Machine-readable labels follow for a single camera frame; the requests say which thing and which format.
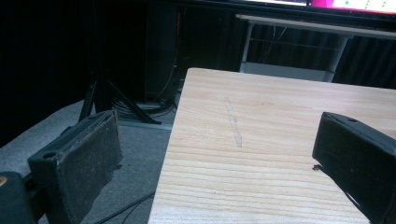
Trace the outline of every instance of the computer monitor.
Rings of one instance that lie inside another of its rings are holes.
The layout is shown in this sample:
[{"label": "computer monitor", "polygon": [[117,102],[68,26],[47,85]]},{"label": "computer monitor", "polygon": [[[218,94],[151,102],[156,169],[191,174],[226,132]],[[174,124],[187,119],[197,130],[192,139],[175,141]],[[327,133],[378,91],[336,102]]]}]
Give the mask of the computer monitor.
[{"label": "computer monitor", "polygon": [[245,1],[256,2],[256,3],[281,4],[281,5],[299,6],[299,7],[306,6],[306,0],[245,0]]},{"label": "computer monitor", "polygon": [[311,6],[396,15],[396,0],[312,0]]}]

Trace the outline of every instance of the dark background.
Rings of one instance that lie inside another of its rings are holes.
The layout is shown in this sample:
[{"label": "dark background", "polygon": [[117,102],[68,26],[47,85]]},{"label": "dark background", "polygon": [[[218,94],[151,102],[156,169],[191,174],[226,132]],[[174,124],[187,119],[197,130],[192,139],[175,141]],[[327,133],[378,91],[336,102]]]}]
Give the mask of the dark background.
[{"label": "dark background", "polygon": [[[136,1],[103,4],[100,25],[106,72],[131,99],[149,102],[162,90],[162,98],[174,97],[190,67],[239,70],[247,24],[235,18],[235,8],[179,2],[177,6]],[[56,110],[84,99],[92,76],[82,13],[77,0],[0,3],[1,146]],[[271,40],[273,29],[257,27],[253,36]],[[323,69],[332,54],[334,35],[289,29],[280,40],[325,49],[272,46],[271,54],[262,57],[269,45],[258,42],[251,45],[248,59]],[[333,82],[396,89],[395,74],[395,41],[354,37]]]}]

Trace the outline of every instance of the cable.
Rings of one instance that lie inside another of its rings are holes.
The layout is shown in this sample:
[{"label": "cable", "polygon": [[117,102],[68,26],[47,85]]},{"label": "cable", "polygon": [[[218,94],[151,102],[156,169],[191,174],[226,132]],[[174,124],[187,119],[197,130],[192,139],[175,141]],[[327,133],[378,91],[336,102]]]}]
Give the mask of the cable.
[{"label": "cable", "polygon": [[122,207],[119,211],[117,211],[117,212],[111,214],[110,216],[102,218],[101,220],[95,222],[94,224],[103,224],[103,223],[109,221],[111,218],[116,217],[116,216],[118,216],[119,214],[125,212],[125,211],[128,210],[129,208],[131,208],[131,207],[133,207],[133,206],[135,206],[135,205],[137,205],[137,204],[140,204],[140,203],[144,202],[144,201],[147,200],[148,198],[152,197],[154,194],[155,194],[155,190],[152,191],[152,192],[149,193],[149,194],[146,194],[145,196],[141,197],[140,199],[138,199],[138,200],[136,200],[136,201],[134,201],[134,202],[132,202],[132,203],[130,203],[130,204],[128,204],[128,205]]},{"label": "cable", "polygon": [[125,221],[126,221],[126,219],[128,219],[128,217],[132,214],[132,212],[133,212],[140,204],[142,204],[143,202],[137,204],[137,205],[128,213],[128,215],[126,215],[126,217],[125,217],[124,220],[121,222],[121,224],[124,224]]},{"label": "cable", "polygon": [[177,55],[178,55],[178,46],[177,46],[177,48],[176,48],[175,59],[174,59],[174,62],[173,62],[173,64],[172,64],[171,74],[169,75],[169,78],[168,78],[168,80],[166,81],[165,86],[164,86],[163,89],[160,91],[160,93],[158,93],[158,95],[154,98],[154,101],[153,101],[153,102],[156,102],[157,99],[158,99],[158,97],[160,97],[160,96],[163,94],[163,92],[168,88],[169,82],[171,81],[172,76],[173,76],[173,74],[174,74],[174,72],[175,72],[175,67],[177,67],[177,65],[176,65],[176,63],[177,63]]}]

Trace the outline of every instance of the black cable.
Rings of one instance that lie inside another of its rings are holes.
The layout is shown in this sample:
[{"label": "black cable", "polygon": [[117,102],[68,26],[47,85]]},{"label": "black cable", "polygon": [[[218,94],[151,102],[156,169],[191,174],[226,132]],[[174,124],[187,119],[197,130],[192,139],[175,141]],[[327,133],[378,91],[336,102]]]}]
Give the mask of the black cable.
[{"label": "black cable", "polygon": [[133,212],[140,204],[142,204],[143,202],[137,204],[133,209],[131,209],[131,211],[128,213],[128,215],[126,215],[126,217],[125,217],[124,220],[121,222],[121,224],[124,224],[125,221],[126,221],[126,219],[128,219],[128,217],[132,214],[132,212]]},{"label": "black cable", "polygon": [[149,194],[146,194],[145,196],[141,197],[140,199],[138,199],[138,200],[136,200],[136,201],[134,201],[134,202],[132,202],[132,203],[126,205],[125,207],[121,208],[119,211],[117,211],[117,212],[111,214],[110,216],[102,218],[101,220],[95,222],[94,224],[103,224],[103,223],[109,221],[111,218],[116,217],[116,216],[118,216],[119,214],[125,212],[125,211],[128,210],[129,208],[131,208],[131,207],[133,207],[133,206],[135,206],[135,205],[137,205],[137,204],[140,204],[140,203],[144,202],[144,201],[147,200],[148,198],[152,197],[154,194],[155,194],[155,190],[152,191],[152,192],[149,193]]}]

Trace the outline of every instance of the wood grain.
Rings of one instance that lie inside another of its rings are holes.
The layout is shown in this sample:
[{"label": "wood grain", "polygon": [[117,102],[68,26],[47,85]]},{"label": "wood grain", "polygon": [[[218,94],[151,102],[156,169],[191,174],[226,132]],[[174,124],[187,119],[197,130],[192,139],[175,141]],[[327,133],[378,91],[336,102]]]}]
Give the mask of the wood grain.
[{"label": "wood grain", "polygon": [[149,223],[369,223],[312,150],[323,111],[396,138],[396,91],[189,70]]}]

